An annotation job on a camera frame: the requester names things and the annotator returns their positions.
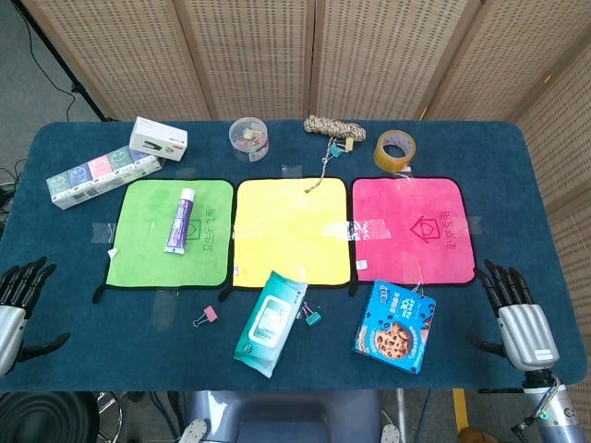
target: pink towel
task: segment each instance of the pink towel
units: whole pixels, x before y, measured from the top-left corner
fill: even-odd
[[[354,221],[383,226],[356,241],[361,281],[454,284],[474,279],[462,194],[446,178],[369,178],[353,184]]]

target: white box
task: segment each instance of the white box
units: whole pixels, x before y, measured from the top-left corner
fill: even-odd
[[[178,162],[187,150],[187,131],[138,117],[129,138],[129,147]]]
[[[163,159],[127,146],[47,179],[52,202],[62,210],[159,171]]]

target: pink binder clip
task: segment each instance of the pink binder clip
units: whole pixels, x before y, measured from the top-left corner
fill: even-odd
[[[213,306],[209,305],[203,309],[203,315],[196,320],[193,320],[193,326],[198,328],[201,323],[210,322],[213,323],[218,319],[218,315],[213,310]]]

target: green towel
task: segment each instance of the green towel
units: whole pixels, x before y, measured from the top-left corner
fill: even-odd
[[[195,190],[185,254],[164,252],[181,190]],[[140,180],[127,189],[106,284],[218,286],[227,277],[234,189],[224,180]]]

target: rope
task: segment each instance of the rope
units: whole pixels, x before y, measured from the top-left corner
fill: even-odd
[[[320,186],[320,183],[322,183],[322,180],[324,179],[324,175],[326,174],[326,165],[329,162],[329,154],[330,153],[331,153],[331,142],[329,142],[329,146],[326,149],[326,155],[322,159],[322,174],[320,175],[320,179],[318,180],[318,182],[316,182],[315,185],[312,185],[311,187],[309,187],[308,189],[306,189],[304,191],[306,194],[308,194],[310,191],[313,191],[314,189],[316,189],[318,186]]]
[[[327,117],[311,115],[304,121],[306,132],[318,132],[325,136],[338,138],[353,138],[354,141],[366,139],[366,130],[355,123],[345,123]]]

